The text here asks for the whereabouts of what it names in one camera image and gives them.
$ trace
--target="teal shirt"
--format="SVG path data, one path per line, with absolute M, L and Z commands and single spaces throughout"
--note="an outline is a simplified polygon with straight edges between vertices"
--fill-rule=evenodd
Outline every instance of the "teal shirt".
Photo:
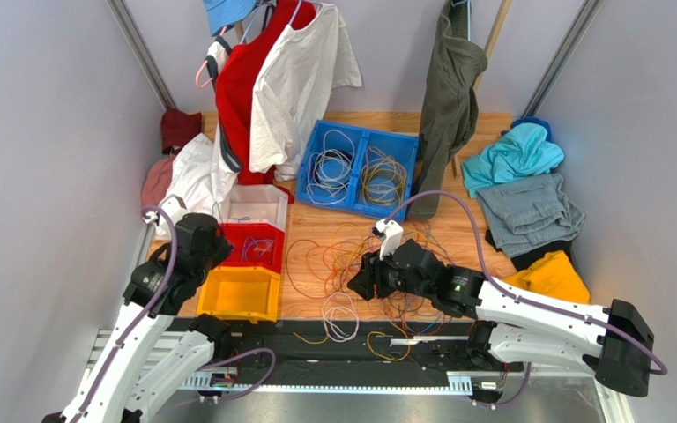
M 461 165 L 464 185 L 469 197 L 475 198 L 480 189 L 548 174 L 564 157 L 559 146 L 547 142 L 543 126 L 522 123 Z

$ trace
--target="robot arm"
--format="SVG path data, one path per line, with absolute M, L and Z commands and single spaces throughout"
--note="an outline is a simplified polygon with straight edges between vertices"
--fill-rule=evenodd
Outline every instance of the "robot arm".
M 218 221 L 205 214 L 184 215 L 175 224 L 175 235 L 176 254 L 170 254 L 172 247 L 165 244 L 132 272 L 115 330 L 96 367 L 63 412 L 46 416 L 44 422 L 149 422 L 176 388 L 214 353 L 228 357 L 230 330 L 218 319 L 201 315 L 180 344 L 138 380 L 153 346 L 182 304 L 233 249 Z M 165 251 L 167 258 L 162 260 Z
M 373 232 L 383 245 L 362 257 L 359 273 L 348 284 L 363 299 L 385 298 L 397 290 L 428 298 L 445 315 L 477 321 L 468 351 L 503 363 L 568 367 L 594 375 L 612 390 L 647 395 L 651 357 L 637 344 L 651 353 L 654 337 L 632 304 L 614 300 L 603 308 L 560 301 L 479 271 L 446 266 L 415 241 L 401 244 L 403 230 L 392 220 L 379 221 Z

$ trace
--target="wooden table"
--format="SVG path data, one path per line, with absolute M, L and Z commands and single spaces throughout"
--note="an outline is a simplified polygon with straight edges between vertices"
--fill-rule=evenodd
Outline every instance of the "wooden table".
M 396 132 L 415 133 L 419 129 L 419 114 L 411 113 L 373 113 L 373 112 L 352 112 L 352 113 L 332 113 L 327 114 L 326 120 L 352 124 L 365 128 L 377 130 L 389 130 Z M 217 116 L 215 113 L 204 114 L 204 132 L 210 139 L 214 139 Z M 511 122 L 508 114 L 482 114 L 477 124 L 477 133 L 471 141 L 462 149 L 458 157 L 466 157 L 482 151 L 482 149 L 497 141 L 501 130 L 509 128 Z M 294 181 L 284 183 L 294 192 Z M 485 249 L 485 262 L 490 272 L 496 277 L 504 277 L 514 274 L 516 270 L 510 260 L 503 254 L 498 253 L 484 241 L 487 222 L 482 215 L 479 204 L 476 200 L 469 199 L 461 179 L 455 179 L 453 169 L 448 167 L 443 182 L 443 189 L 463 198 L 466 204 L 472 209 L 477 225 L 480 228 L 480 238 Z M 330 274 L 330 270 L 325 268 L 323 259 L 320 258 L 320 251 L 324 249 L 313 249 L 308 264 L 307 254 L 314 247 L 310 242 L 298 240 L 312 240 L 318 245 L 329 246 L 332 244 L 334 234 L 338 239 L 361 238 L 361 232 L 369 234 L 370 228 L 375 220 L 364 218 L 341 211 L 330 211 L 307 204 L 295 203 L 289 206 L 288 224 L 286 228 L 286 244 L 284 254 L 284 270 L 282 271 L 281 297 L 279 307 L 280 319 L 320 319 L 322 318 L 321 306 L 324 303 L 325 296 L 324 282 L 314 276 L 325 277 Z M 428 221 L 429 232 L 439 241 L 440 245 L 447 250 L 450 259 L 456 264 L 473 269 L 480 269 L 480 263 L 477 259 L 477 250 L 474 241 L 472 226 L 465 212 L 461 207 L 449 199 L 441 199 L 438 213 L 434 218 Z M 359 228 L 358 232 L 351 226 Z M 415 227 L 420 230 L 428 230 L 427 223 L 424 221 L 407 221 L 404 224 L 406 228 Z M 423 238 L 418 234 L 416 236 L 420 241 Z M 289 248 L 298 242 L 292 248 L 287 256 Z M 152 243 L 151 251 L 160 245 L 160 242 Z M 432 248 L 434 251 L 442 254 L 437 246 Z M 326 254 L 327 261 L 331 264 L 333 259 L 331 252 Z M 296 286 L 303 293 L 314 298 L 308 298 L 299 293 Z M 353 298 L 357 312 L 361 320 L 388 320 L 387 314 L 380 309 L 381 304 L 378 300 L 364 301 L 355 293 L 346 290 Z M 197 300 L 200 290 L 195 297 L 187 301 L 180 312 L 180 316 L 196 315 Z M 421 301 L 418 299 L 413 303 L 413 308 L 417 308 Z M 405 304 L 404 299 L 385 301 L 383 304 L 386 313 L 397 313 L 392 311 L 394 307 L 402 308 Z M 429 306 L 427 300 L 424 305 L 414 313 L 407 312 L 407 319 L 414 321 L 431 321 L 438 318 L 436 310 Z

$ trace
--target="yellow plastic bin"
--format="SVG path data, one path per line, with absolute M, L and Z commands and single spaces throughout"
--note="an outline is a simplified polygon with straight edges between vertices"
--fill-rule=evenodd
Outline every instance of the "yellow plastic bin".
M 208 273 L 197 313 L 221 320 L 276 322 L 281 275 L 263 267 L 220 266 Z

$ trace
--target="metal floor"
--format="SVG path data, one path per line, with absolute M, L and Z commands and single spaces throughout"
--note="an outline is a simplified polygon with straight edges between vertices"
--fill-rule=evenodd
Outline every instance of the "metal floor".
M 508 380 L 509 398 L 523 379 Z M 195 398 L 177 392 L 167 403 L 173 406 Z M 159 414 L 153 423 L 176 422 L 284 422 L 365 423 L 408 422 L 605 422 L 591 377 L 532 378 L 524 395 L 513 405 L 496 411 L 472 407 L 468 399 L 400 395 L 271 394 L 253 393 L 220 405 L 191 404 Z

